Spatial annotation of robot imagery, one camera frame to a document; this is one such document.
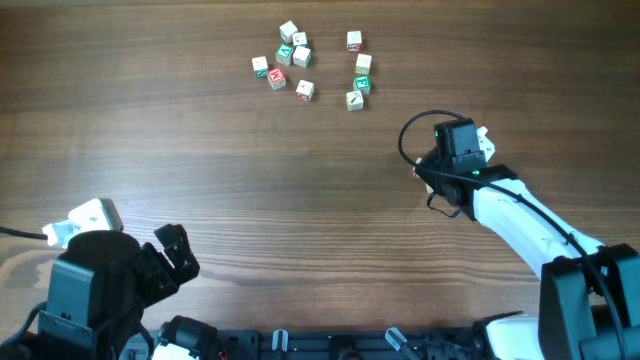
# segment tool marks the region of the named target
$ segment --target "wire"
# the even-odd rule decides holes
[[[28,233],[20,230],[9,229],[3,226],[0,226],[0,233],[36,240],[47,240],[49,238],[46,234]]]
[[[402,128],[402,130],[400,131],[400,136],[398,137],[398,151],[400,151],[400,155],[402,155],[402,157],[404,158],[404,160],[406,162],[408,162],[409,164],[418,167],[420,165],[418,165],[415,161],[411,160],[407,154],[404,152],[404,150],[402,149],[402,139],[404,138],[404,133],[407,131],[407,129],[409,128],[409,126],[411,124],[413,124],[415,121],[417,121],[418,119],[427,116],[427,115],[434,115],[434,114],[442,114],[442,115],[450,115],[453,116],[459,120],[463,120],[464,117],[460,114],[456,114],[450,111],[443,111],[443,110],[431,110],[431,111],[425,111],[423,113],[420,113],[416,116],[414,116],[411,120],[409,120],[404,127]],[[542,211],[540,208],[538,208],[537,206],[535,206],[534,204],[532,204],[531,202],[529,202],[527,199],[525,199],[522,195],[520,194],[516,194],[510,190],[507,190],[501,186],[497,186],[494,185],[492,183],[488,183],[485,181],[480,181],[480,180],[476,180],[476,179],[471,179],[468,177],[464,177],[464,176],[458,176],[458,175],[452,175],[452,174],[447,174],[445,172],[441,172],[441,171],[436,171],[436,170],[431,170],[428,169],[426,167],[421,167],[422,171],[431,173],[433,175],[438,175],[444,178],[448,178],[451,180],[457,180],[457,181],[462,181],[462,182],[466,182],[468,184],[474,184],[474,185],[479,185],[482,187],[488,187],[494,190],[497,190],[503,194],[506,194],[508,196],[511,196],[512,198],[514,198],[516,201],[524,204],[525,206],[527,206],[528,208],[530,208],[531,210],[533,210],[536,214],[538,214],[542,219],[544,219],[547,223],[549,223],[549,225],[551,225],[551,227],[553,227],[558,233],[560,233],[560,235],[566,239],[567,243],[570,244],[571,246],[573,246],[576,251],[578,251],[578,253],[581,256],[582,262],[586,265],[587,269],[589,269],[589,272],[591,272],[591,274],[593,275],[596,285],[600,288],[600,291],[602,293],[602,296],[605,298],[605,301],[607,302],[607,305],[609,305],[609,312],[611,314],[611,320],[613,321],[613,325],[615,328],[615,332],[616,332],[616,337],[618,338],[618,347],[620,348],[620,359],[624,360],[627,357],[627,343],[626,340],[624,338],[624,335],[622,333],[622,323],[620,322],[620,316],[618,314],[618,309],[616,308],[615,303],[613,302],[613,297],[611,296],[611,292],[609,291],[609,287],[607,286],[607,284],[604,282],[604,279],[602,278],[602,274],[600,274],[600,272],[596,269],[595,265],[593,265],[593,262],[591,261],[591,258],[589,257],[589,254],[587,254],[587,252],[582,248],[582,246],[580,246],[580,244],[578,244],[578,242],[576,241],[575,237],[568,233],[567,231],[564,230],[564,228],[562,228],[557,222],[555,222],[549,215],[547,215],[544,211]]]
[[[13,344],[17,343],[18,341],[20,341],[22,339],[22,337],[24,336],[24,334],[27,333],[27,330],[29,330],[29,326],[31,326],[31,323],[36,318],[36,316],[38,315],[40,310],[44,310],[46,308],[47,308],[47,302],[46,301],[41,302],[40,304],[34,306],[33,309],[31,309],[31,312],[29,312],[29,316],[27,316],[27,321],[24,322],[24,325],[22,325],[20,330],[18,330],[17,333],[13,334],[7,340],[3,341],[2,344],[0,344],[0,347],[7,346],[7,345],[13,345]]]

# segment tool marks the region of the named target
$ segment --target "dice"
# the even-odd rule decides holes
[[[306,47],[298,46],[293,53],[293,63],[302,67],[309,66],[311,62],[311,50]]]
[[[296,89],[296,94],[300,100],[311,101],[311,97],[313,96],[313,83],[300,80],[298,88]]]
[[[258,58],[251,59],[253,63],[253,71],[256,74],[257,78],[267,77],[267,71],[269,71],[269,65],[267,64],[267,57],[261,56]]]
[[[284,77],[282,70],[275,68],[267,72],[267,79],[273,90],[278,90],[287,85],[287,79]]]
[[[360,110],[364,107],[364,98],[360,90],[347,93],[347,109],[349,111]]]
[[[293,22],[291,21],[287,21],[286,23],[282,24],[282,26],[280,26],[280,37],[282,37],[282,40],[284,40],[284,42],[286,42],[287,44],[291,42],[291,37],[297,32],[298,28],[293,25]]]
[[[347,33],[347,51],[358,52],[362,50],[362,32],[349,31]]]
[[[356,74],[368,75],[371,71],[371,55],[358,54]]]
[[[297,48],[298,46],[303,46],[306,48],[309,47],[309,44],[307,43],[307,33],[293,34],[293,47]]]
[[[369,95],[371,82],[369,75],[356,76],[353,78],[353,90],[360,90],[364,95]]]
[[[276,51],[276,61],[282,65],[291,65],[291,56],[293,55],[293,48],[286,44],[280,44],[278,51]]]

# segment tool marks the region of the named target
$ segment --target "wood grain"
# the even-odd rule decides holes
[[[272,91],[277,28],[308,34],[313,66]],[[141,242],[181,223],[200,277],[150,309],[219,328],[468,325],[537,312],[538,282],[499,238],[429,212],[397,153],[413,115],[486,125],[569,223],[640,247],[640,23],[631,4],[211,3],[0,10],[0,223],[37,230],[110,197]],[[372,94],[349,113],[355,56]],[[312,81],[312,103],[295,98]],[[407,149],[433,146],[435,118]],[[444,202],[439,205],[447,208]],[[0,337],[46,298],[58,250],[0,238]]]

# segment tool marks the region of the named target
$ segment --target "cube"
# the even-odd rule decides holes
[[[282,65],[291,65],[291,55],[293,54],[293,48],[286,44],[281,44],[276,51],[276,61]]]
[[[358,54],[356,74],[368,75],[371,71],[371,55]]]
[[[297,48],[298,46],[304,46],[306,48],[309,47],[309,44],[307,43],[307,33],[293,34],[293,47]]]
[[[282,26],[280,26],[280,37],[282,37],[282,40],[284,40],[284,42],[286,42],[287,44],[291,42],[291,37],[297,32],[298,28],[293,25],[293,22],[291,21],[287,21],[286,23],[282,24]]]
[[[267,72],[267,79],[269,79],[269,84],[271,84],[273,90],[278,90],[287,85],[287,79],[284,73],[278,68]]]
[[[267,77],[267,71],[269,71],[269,65],[267,64],[267,57],[261,56],[259,58],[251,59],[253,62],[253,71],[256,73],[256,77]]]
[[[311,101],[311,97],[313,96],[313,83],[300,80],[298,88],[296,89],[296,95],[300,100]]]
[[[362,32],[349,31],[347,33],[347,51],[358,52],[362,50]]]
[[[347,93],[347,108],[349,111],[360,110],[364,107],[364,98],[360,90]]]
[[[371,91],[369,75],[356,76],[353,78],[353,90],[360,90],[364,95],[369,95],[369,91]]]
[[[293,63],[302,67],[309,66],[311,63],[311,50],[299,46],[293,53]]]

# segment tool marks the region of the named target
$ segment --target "wooden table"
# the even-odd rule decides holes
[[[0,10],[0,224],[37,231],[94,197],[125,231],[187,229],[198,279],[147,310],[219,328],[385,329],[535,314],[538,280],[497,236],[426,209],[396,148],[418,112],[489,128],[561,217],[640,247],[638,7],[511,1],[211,3]],[[273,91],[278,27],[313,65]],[[355,55],[372,94],[348,112]],[[316,84],[311,103],[295,97]],[[407,150],[434,146],[425,119]],[[448,206],[442,200],[437,205]],[[47,296],[60,250],[0,238],[0,337]]]

